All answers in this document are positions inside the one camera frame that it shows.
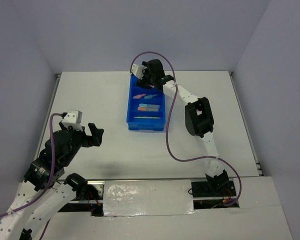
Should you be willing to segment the blue cap clear highlighter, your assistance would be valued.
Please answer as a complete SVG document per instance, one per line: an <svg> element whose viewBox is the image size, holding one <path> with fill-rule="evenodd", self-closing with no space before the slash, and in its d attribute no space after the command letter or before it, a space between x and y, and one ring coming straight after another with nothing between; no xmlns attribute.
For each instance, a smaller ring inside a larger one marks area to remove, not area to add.
<svg viewBox="0 0 300 240"><path fill-rule="evenodd" d="M159 108L160 108L160 105L158 105L158 104L145 104L145 103L140 103L140 104L139 104L139 107L142 107L142 108L156 108L156 109L159 109Z"/></svg>

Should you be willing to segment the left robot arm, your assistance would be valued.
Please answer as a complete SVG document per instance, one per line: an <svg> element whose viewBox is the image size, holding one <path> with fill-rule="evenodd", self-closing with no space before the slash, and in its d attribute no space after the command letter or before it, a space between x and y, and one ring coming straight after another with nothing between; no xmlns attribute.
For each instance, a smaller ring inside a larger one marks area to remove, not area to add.
<svg viewBox="0 0 300 240"><path fill-rule="evenodd" d="M7 214L1 218L0 240L32 240L68 202L94 200L99 204L102 200L102 191L77 173L68 175L59 186L55 184L80 148L101 145L104 130L93 123L88 124L90 135L84 127L75 129L62 123L60 127L30 164Z"/></svg>

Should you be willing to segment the orange cap grey highlighter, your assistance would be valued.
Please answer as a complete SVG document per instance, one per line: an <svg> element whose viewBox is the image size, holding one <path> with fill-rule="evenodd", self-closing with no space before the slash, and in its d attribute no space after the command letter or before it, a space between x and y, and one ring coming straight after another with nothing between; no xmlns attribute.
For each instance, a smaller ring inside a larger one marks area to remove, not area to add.
<svg viewBox="0 0 300 240"><path fill-rule="evenodd" d="M140 111L140 112L158 112L160 109L156 108L156 107L142 107L142 106L139 106L137 108L137 110Z"/></svg>

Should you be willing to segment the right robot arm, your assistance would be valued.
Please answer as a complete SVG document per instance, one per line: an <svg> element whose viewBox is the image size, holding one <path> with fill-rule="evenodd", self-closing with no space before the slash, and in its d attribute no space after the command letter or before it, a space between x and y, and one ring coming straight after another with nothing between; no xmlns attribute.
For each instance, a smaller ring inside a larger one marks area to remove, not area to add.
<svg viewBox="0 0 300 240"><path fill-rule="evenodd" d="M130 74L137 78L137 86L144 89L156 89L166 97L172 99L168 120L176 103L184 109L184 124L187 132L198 138L203 144L206 155L191 159L179 159L179 162L192 162L204 160L204 171L207 181L207 190L213 196L220 195L229 183L225 162L219 158L219 153L214 140L214 117L209 100L198 97L180 84L175 79L175 74L168 75L163 69L159 59L142 62L141 65L133 63Z"/></svg>

